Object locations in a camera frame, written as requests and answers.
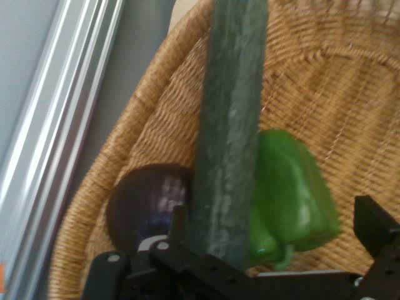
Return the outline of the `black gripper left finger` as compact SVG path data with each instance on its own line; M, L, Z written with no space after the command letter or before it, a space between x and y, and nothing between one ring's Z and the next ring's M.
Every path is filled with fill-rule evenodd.
M176 206L169 234L136 254L111 251L91 263L82 299L246 299L250 279L211 256L198 256L181 241L187 209Z

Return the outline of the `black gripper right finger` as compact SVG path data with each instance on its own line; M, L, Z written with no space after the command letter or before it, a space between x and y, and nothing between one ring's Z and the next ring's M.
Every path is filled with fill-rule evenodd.
M357 196L354 233L373 258L354 299L399 299L399 223L371 196Z

